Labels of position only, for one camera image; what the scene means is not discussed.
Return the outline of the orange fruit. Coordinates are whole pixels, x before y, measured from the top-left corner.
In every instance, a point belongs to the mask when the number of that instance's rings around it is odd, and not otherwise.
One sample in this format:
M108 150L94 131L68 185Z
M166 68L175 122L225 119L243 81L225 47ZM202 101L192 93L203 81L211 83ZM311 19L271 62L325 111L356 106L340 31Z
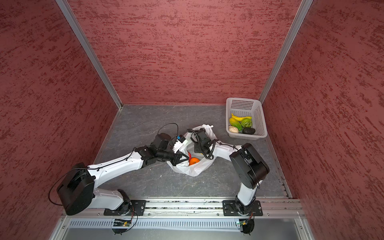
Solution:
M194 165L194 164L197 164L197 163L199 163L201 160L200 159L198 159L198 158L191 158L191 159L189 159L189 166L192 166L192 165Z

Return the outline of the green fruit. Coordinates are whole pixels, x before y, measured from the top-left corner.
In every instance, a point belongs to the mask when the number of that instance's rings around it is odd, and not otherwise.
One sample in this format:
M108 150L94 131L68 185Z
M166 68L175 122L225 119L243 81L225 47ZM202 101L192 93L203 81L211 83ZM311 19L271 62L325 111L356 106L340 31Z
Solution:
M239 121L237 121L236 119L234 118L230 118L229 119L229 123L231 126L235 127L238 129L239 132L241 132L243 130L243 126L241 125L241 123Z

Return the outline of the beige round fruit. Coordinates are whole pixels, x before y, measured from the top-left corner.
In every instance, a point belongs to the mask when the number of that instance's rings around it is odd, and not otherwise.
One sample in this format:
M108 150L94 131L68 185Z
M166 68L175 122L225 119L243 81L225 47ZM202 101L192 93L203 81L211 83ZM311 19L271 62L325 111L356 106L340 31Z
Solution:
M234 126L229 126L229 131L231 133L239 133L239 129L237 127L234 127Z

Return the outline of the dark avocado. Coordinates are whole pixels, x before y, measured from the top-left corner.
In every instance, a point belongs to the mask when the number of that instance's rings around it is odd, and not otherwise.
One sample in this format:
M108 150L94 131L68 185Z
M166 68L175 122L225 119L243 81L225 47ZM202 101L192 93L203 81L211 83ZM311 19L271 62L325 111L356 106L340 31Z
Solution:
M253 128L243 128L242 133L246 135L254 135L256 132Z

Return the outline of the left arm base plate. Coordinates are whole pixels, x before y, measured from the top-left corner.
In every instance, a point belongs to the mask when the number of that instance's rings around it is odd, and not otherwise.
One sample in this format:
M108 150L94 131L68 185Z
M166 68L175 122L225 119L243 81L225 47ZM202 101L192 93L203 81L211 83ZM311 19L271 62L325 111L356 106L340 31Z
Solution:
M131 200L129 203L124 201L116 210L104 210L104 216L142 216L146 208L146 200Z

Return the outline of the white plastic bag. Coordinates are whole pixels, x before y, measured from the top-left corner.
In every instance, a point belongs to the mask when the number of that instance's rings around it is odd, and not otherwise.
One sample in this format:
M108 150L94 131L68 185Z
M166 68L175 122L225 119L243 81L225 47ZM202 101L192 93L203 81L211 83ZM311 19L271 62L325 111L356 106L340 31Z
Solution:
M203 171L208 169L214 163L217 157L212 155L211 159L207 159L204 157L203 154L195 153L195 144L191 140L191 138L193 138L196 141L196 137L193 133L185 133L183 137L186 138L187 143L184 144L179 149L179 151L184 153L187 156L189 156L188 153L190 153L191 158L197 158L199 162L193 165L189 165L189 160L185 160L184 162L181 162L176 166L173 166L170 161L167 161L167 164L176 173L185 174L191 177L196 177L200 175Z

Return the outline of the yellow banana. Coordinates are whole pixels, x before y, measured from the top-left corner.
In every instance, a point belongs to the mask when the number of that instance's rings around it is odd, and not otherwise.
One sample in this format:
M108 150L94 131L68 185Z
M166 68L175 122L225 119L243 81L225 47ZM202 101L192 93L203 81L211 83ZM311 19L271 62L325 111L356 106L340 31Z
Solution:
M245 119L249 119L249 120L251 120L252 119L252 117L237 117L237 116L235 116L234 114L231 114L231 117L233 118L233 119L235 119L236 121L238 121L238 122L241 122L241 121L243 121L243 120L245 120Z

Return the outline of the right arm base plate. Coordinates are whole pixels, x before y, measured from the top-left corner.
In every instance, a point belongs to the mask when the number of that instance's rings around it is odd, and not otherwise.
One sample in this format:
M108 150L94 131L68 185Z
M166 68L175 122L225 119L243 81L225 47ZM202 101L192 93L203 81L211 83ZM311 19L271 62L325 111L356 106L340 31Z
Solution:
M240 217L261 217L263 216L263 210L260 201L252 201L249 205L245 206L238 200L224 200L223 213L224 216L240 216Z

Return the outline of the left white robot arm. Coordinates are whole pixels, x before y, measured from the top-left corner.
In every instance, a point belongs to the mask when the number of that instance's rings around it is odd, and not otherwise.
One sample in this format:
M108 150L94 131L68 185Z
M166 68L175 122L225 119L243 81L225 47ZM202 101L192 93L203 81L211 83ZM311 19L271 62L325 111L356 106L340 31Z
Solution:
M61 204L68 216L87 209L103 209L108 216L132 215L134 207L123 190L108 191L100 185L120 175L136 171L156 162L179 164L190 157L180 151L156 149L154 146L134 148L126 156L97 165L73 166L57 188Z

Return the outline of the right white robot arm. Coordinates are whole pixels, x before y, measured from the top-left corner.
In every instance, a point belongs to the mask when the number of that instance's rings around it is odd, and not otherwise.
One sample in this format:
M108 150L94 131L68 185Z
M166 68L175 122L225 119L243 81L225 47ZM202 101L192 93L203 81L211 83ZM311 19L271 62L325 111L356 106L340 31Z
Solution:
M195 143L194 151L203 154L207 159L223 158L230 161L241 181L241 187L235 199L223 202L225 216L263 215L261 203L256 200L255 195L270 172L270 168L252 144L233 146L212 140L205 144Z

